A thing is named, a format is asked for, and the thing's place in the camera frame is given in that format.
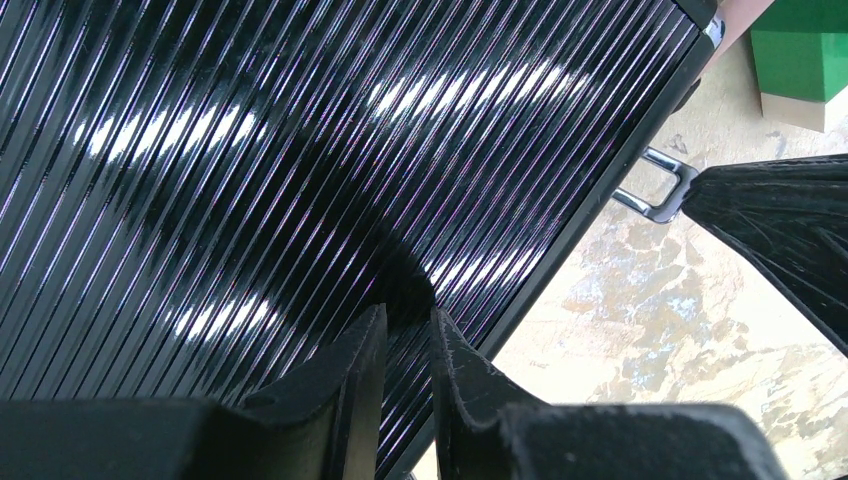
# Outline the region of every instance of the concrete floor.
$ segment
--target concrete floor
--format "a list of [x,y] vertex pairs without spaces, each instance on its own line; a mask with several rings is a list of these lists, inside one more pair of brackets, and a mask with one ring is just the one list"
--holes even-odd
[[[699,169],[848,152],[761,116],[737,44],[652,142]],[[663,191],[652,167],[625,186]],[[848,359],[753,267],[687,218],[653,225],[610,203],[495,364],[550,403],[708,401],[766,433],[789,478],[848,473]],[[437,478],[433,449],[415,470]]]

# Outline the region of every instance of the black pointed object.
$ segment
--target black pointed object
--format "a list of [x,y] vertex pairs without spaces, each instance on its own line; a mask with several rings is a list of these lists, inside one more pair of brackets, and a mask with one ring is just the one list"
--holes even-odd
[[720,405],[550,406],[431,314],[440,478],[779,479],[757,427]]
[[374,478],[384,306],[246,399],[0,403],[0,478]]
[[709,168],[683,212],[848,355],[848,155]]

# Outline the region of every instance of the metal handle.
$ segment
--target metal handle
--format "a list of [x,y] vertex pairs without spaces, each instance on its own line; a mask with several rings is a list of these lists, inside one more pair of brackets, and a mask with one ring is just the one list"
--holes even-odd
[[697,169],[686,165],[680,160],[669,157],[651,147],[645,150],[642,158],[677,177],[677,183],[665,197],[663,203],[660,205],[651,205],[623,188],[616,189],[615,193],[612,194],[612,198],[652,222],[660,224],[668,223],[674,220],[678,212],[680,212],[680,207],[683,206],[683,198],[692,185],[692,180],[698,176],[699,172]]

